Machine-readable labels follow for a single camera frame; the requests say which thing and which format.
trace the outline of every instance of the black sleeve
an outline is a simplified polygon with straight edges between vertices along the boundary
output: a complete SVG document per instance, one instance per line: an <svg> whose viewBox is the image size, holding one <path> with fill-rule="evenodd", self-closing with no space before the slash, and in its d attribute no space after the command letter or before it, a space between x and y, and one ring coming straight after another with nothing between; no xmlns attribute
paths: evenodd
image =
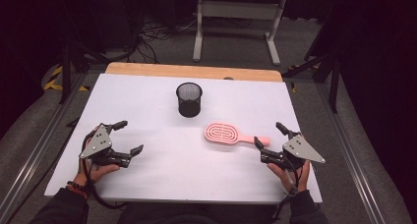
<svg viewBox="0 0 417 224"><path fill-rule="evenodd" d="M82 196L61 188L55 197L47 203L33 218L31 224L83 223L89 205Z"/></svg>
<svg viewBox="0 0 417 224"><path fill-rule="evenodd" d="M328 219L313 202L310 191L297 194L291 199L291 224L327 224Z"/></svg>

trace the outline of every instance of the person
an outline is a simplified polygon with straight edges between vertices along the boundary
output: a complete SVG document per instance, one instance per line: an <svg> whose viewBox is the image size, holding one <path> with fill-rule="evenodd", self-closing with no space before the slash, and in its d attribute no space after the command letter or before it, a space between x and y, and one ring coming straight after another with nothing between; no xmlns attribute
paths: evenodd
<svg viewBox="0 0 417 224"><path fill-rule="evenodd" d="M33 218L30 222L31 224L44 224L44 223L85 223L87 218L87 214L89 212L89 205L87 203L88 195L84 190L88 180L85 174L85 170L82 167L82 163L80 162L80 167L77 175L75 176L72 182L68 182L66 188L61 188L58 193L54 196L52 200L50 200ZM293 191L293 185L288 179L287 174L279 168L277 165L270 163L268 164L268 168L280 179L282 186L291 193ZM106 166L98 166L97 169L90 169L90 178L95 182L99 182L100 179L112 172L118 171L120 169L119 166L110 164ZM312 197L310 196L309 190L307 190L307 181L308 176L310 173L310 161L306 160L304 166L299 169L298 174L301 173L299 179L299 186L298 186L298 194L292 197L290 200L290 209L291 209L291 217L289 223L291 224L326 224L328 223L326 216L318 210L315 206ZM294 173L290 173L292 176L292 180L294 181ZM133 222L131 217L123 217L121 214L121 218L119 219L119 223L141 223L141 222ZM208 217L204 217L203 215L188 215L185 218L190 218L196 216L199 218L199 222L196 223L217 223Z"/></svg>

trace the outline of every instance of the white metal desk frame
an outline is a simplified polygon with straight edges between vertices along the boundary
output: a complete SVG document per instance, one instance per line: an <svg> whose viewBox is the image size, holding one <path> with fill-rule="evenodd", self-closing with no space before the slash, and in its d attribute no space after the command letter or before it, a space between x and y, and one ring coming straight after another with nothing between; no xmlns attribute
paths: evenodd
<svg viewBox="0 0 417 224"><path fill-rule="evenodd" d="M276 52L275 38L276 30L281 20L285 0L279 4L254 4L239 2L219 2L199 0L197 7L197 34L194 44L193 61L199 62L202 57L203 45L203 17L240 18L256 20L273 20L272 29L265 33L269 54L274 65L279 65L279 57Z"/></svg>

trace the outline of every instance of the floor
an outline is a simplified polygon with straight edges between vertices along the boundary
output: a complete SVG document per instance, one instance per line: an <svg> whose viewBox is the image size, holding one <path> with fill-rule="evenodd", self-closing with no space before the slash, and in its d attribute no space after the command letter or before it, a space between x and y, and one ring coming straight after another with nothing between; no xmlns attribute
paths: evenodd
<svg viewBox="0 0 417 224"><path fill-rule="evenodd" d="M204 26L202 60L199 63L192 61L195 24L190 22L190 26L185 28L186 26L183 25L183 31L168 39L154 39L148 42L159 63L274 69L281 73L291 65L304 62L304 55L321 27L314 20L283 19L275 38L281 65L275 67L270 62L263 38L263 33L269 29L267 22L238 20L231 23L223 19L207 19ZM140 45L139 48L143 53L153 57L149 47ZM139 52L129 61L153 62L151 58L144 57ZM55 69L56 66L51 66L49 73L45 75L43 85ZM22 202L25 196L31 194L11 223L28 223L48 202L49 198L45 197L43 192L53 174L53 167L50 168L50 165L71 133L71 127L67 125L81 116L94 83L103 72L103 66L94 65L88 74L74 73L74 85L79 83L91 87L91 90L75 90L67 104L59 104L60 90L46 90L0 140L0 166L3 168L0 175L0 196L6 201L14 197L15 201L11 206L8 206L10 203L3 202L0 210L12 210L17 200ZM302 133L327 159L326 164L315 164L315 168L324 200L321 209L329 222L412 223L401 195L364 133L343 82L339 83L338 113L332 114L328 110L326 97L330 80L326 84L314 84L309 81L311 75L312 70L307 70L286 81ZM295 83L295 90L290 82ZM56 124L51 123L53 118L58 119ZM27 169L30 172L22 179L21 171L27 171L27 161L33 158L32 153L40 146L43 146L43 151L35 154L38 162L31 163L31 169ZM355 162L359 164L358 167L352 165ZM15 183L19 178L25 183ZM41 182L31 192L37 181ZM116 223L122 212L118 209L106 209L94 200L90 200L89 204L88 223ZM288 222L289 206L284 207L281 217L282 222ZM5 219L1 218L0 222L6 223Z"/></svg>

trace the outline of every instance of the white tabletop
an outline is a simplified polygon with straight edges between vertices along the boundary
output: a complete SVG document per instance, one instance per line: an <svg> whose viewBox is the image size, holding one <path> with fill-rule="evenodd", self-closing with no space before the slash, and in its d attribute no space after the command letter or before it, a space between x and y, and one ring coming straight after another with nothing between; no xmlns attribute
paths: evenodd
<svg viewBox="0 0 417 224"><path fill-rule="evenodd" d="M178 113L175 90L193 82L203 89L202 111L195 118ZM272 82L100 75L83 115L45 191L54 196L72 180L84 137L98 124L122 120L112 132L112 148L129 153L144 145L128 168L105 176L96 186L108 200L216 203L278 203L285 194L279 179L261 163L254 145L207 141L213 122L235 125L245 135L270 137L269 149L281 151L287 137L275 127L299 126L286 85ZM316 177L308 188L322 202Z"/></svg>

